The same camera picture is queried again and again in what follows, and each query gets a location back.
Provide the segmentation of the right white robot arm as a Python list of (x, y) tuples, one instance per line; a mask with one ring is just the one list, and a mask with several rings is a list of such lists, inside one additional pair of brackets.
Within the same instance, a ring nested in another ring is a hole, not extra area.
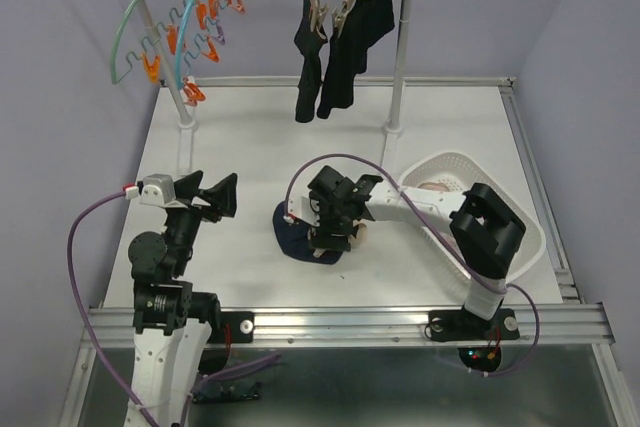
[(462, 306), (430, 314), (433, 340), (485, 340), (501, 331), (506, 276), (526, 226), (491, 186), (474, 183), (454, 192), (401, 187), (379, 175), (352, 181), (325, 166), (308, 189), (312, 248), (347, 252), (362, 221), (399, 222), (426, 228), (469, 273)]

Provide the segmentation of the blue clip hanger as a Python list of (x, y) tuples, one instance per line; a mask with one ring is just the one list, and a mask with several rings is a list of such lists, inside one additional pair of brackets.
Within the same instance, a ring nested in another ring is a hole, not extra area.
[(180, 25), (176, 28), (174, 49), (174, 77), (183, 92), (191, 91), (192, 63), (207, 57), (212, 61), (219, 59), (216, 45), (225, 40), (220, 25), (220, 12), (234, 10), (243, 14), (243, 0), (186, 0)]

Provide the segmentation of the navy underwear beige waistband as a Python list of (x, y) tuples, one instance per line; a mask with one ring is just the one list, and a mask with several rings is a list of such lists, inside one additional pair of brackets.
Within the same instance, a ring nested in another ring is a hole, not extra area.
[(283, 201), (278, 203), (272, 216), (275, 238), (283, 254), (301, 262), (335, 265), (341, 259), (343, 252), (328, 250), (316, 257), (315, 250), (309, 244), (309, 226), (304, 222), (287, 222), (284, 206)]

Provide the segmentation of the pink plastic bag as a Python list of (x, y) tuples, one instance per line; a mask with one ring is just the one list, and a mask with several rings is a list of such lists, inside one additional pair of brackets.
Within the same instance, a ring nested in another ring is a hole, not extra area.
[(450, 192), (450, 188), (447, 186), (446, 183), (443, 183), (443, 182), (432, 182), (432, 181), (423, 182), (419, 185), (419, 188), (424, 190), (437, 191), (437, 192)]

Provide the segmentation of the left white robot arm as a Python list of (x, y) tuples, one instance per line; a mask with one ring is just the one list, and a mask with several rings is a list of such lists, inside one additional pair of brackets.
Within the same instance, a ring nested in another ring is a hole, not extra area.
[(208, 189), (200, 185), (203, 177), (201, 170), (179, 179), (152, 174), (125, 190), (127, 199), (166, 214), (161, 231), (138, 234), (127, 251), (135, 349), (127, 426), (182, 424), (204, 344), (222, 331), (217, 295), (194, 291), (183, 276), (200, 225), (235, 216), (238, 176)]

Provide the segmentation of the black shorts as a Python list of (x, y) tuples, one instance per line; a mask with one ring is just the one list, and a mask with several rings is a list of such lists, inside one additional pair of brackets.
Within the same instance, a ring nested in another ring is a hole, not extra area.
[(324, 29), (311, 30), (311, 1), (303, 0), (302, 18), (294, 35), (294, 45), (303, 57), (295, 106), (295, 121), (311, 122), (315, 117), (315, 105), (322, 86), (320, 50), (327, 43)]
[(334, 30), (316, 115), (327, 119), (333, 109), (354, 103), (355, 77), (367, 70), (368, 50), (395, 28), (393, 0), (356, 0), (342, 31)]

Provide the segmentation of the green clip hanger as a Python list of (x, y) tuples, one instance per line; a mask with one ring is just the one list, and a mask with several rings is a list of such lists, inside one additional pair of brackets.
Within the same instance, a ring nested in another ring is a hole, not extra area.
[[(181, 22), (182, 23), (179, 26), (181, 31), (180, 31), (180, 33), (178, 35), (178, 38), (177, 38), (177, 40), (179, 40), (180, 42), (182, 42), (184, 40), (183, 31), (184, 31), (184, 33), (186, 33), (186, 29), (187, 29), (187, 25), (188, 25), (188, 17), (189, 17), (189, 15), (191, 13), (191, 10), (193, 8), (193, 5), (194, 5), (195, 1), (196, 0), (184, 0), (183, 12), (182, 12), (182, 16), (181, 16), (181, 19), (182, 19)], [(129, 74), (131, 69), (133, 69), (133, 63), (129, 60), (129, 57), (131, 55), (133, 55), (133, 57), (135, 57), (137, 60), (142, 60), (142, 57), (138, 56), (133, 51), (128, 52), (127, 56), (126, 56), (126, 59), (127, 59), (127, 65), (129, 66), (129, 70), (127, 70), (121, 76), (119, 76), (119, 74), (117, 73), (116, 59), (117, 59), (119, 46), (120, 46), (120, 43), (121, 43), (121, 38), (122, 38), (122, 35), (124, 33), (124, 29), (126, 28), (126, 26), (127, 26), (128, 22), (129, 22), (131, 16), (132, 16), (133, 12), (138, 10), (138, 7), (141, 6), (142, 3), (144, 3), (144, 2), (146, 2), (146, 1), (145, 0), (131, 0), (130, 1), (128, 7), (124, 11), (122, 20), (121, 20), (121, 22), (120, 22), (120, 24), (118, 26), (117, 31), (116, 31), (116, 35), (115, 35), (115, 38), (114, 38), (114, 41), (113, 41), (113, 44), (112, 44), (112, 48), (111, 48), (110, 60), (109, 60), (110, 76), (111, 76), (112, 85), (117, 85), (118, 83), (120, 83)], [(151, 32), (150, 34), (147, 35), (147, 37), (145, 37), (145, 38), (147, 38), (147, 41), (143, 41), (143, 40), (140, 41), (140, 44), (143, 47), (143, 49), (146, 49), (145, 42), (148, 44), (147, 47), (154, 48), (156, 46), (156, 44), (158, 44), (158, 42), (160, 41), (159, 40), (160, 39), (160, 37), (159, 37), (160, 34), (158, 33), (159, 32), (158, 28), (157, 28), (156, 24), (153, 22), (153, 18), (150, 17), (151, 14), (149, 12), (147, 12), (147, 14), (149, 14), (149, 15), (147, 15), (146, 17), (145, 17), (146, 14), (144, 12), (140, 14), (141, 18), (143, 19), (143, 24), (145, 26), (145, 29), (147, 31)], [(147, 19), (147, 20), (151, 19), (150, 20), (151, 23), (149, 25), (145, 24), (145, 22), (146, 22), (145, 19)], [(177, 63), (175, 63), (175, 66), (174, 66), (175, 72), (172, 71), (172, 75), (174, 75), (174, 74), (178, 75), (180, 73), (180, 68), (181, 68), (181, 64), (180, 64), (181, 57), (180, 56), (183, 55), (182, 46), (180, 46), (180, 48), (178, 49), (178, 53), (174, 54), (174, 55), (178, 55), (179, 57), (178, 57), (178, 60), (176, 61)]]

